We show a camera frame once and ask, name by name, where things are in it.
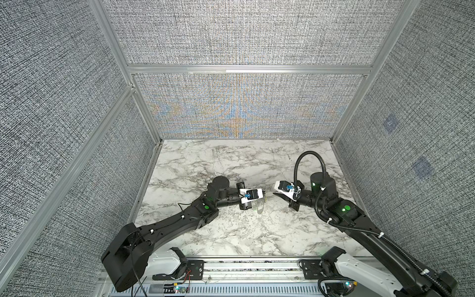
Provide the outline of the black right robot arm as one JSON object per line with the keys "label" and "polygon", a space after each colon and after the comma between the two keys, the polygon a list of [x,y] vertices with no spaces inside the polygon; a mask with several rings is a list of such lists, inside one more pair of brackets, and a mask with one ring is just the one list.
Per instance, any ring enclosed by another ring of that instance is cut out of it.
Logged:
{"label": "black right robot arm", "polygon": [[328,174],[312,174],[310,189],[289,181],[277,181],[274,189],[292,209],[312,208],[319,219],[357,241],[387,269],[378,271],[333,247],[320,261],[319,287],[325,297],[331,294],[325,282],[331,280],[355,281],[381,297],[451,297],[455,293],[457,282],[449,273],[436,272],[391,240],[360,207],[339,197],[336,182]]}

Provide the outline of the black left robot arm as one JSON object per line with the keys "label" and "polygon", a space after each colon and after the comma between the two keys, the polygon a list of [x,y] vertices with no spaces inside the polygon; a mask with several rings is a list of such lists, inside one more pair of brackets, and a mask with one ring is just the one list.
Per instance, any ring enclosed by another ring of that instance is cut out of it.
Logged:
{"label": "black left robot arm", "polygon": [[230,187],[230,181],[218,176],[206,190],[185,209],[162,221],[149,225],[123,226],[101,256],[102,264],[117,292],[132,288],[145,275],[167,275],[180,278],[187,259],[178,248],[155,251],[189,231],[210,224],[220,208],[246,204],[264,198],[263,189],[247,189],[243,182]]}

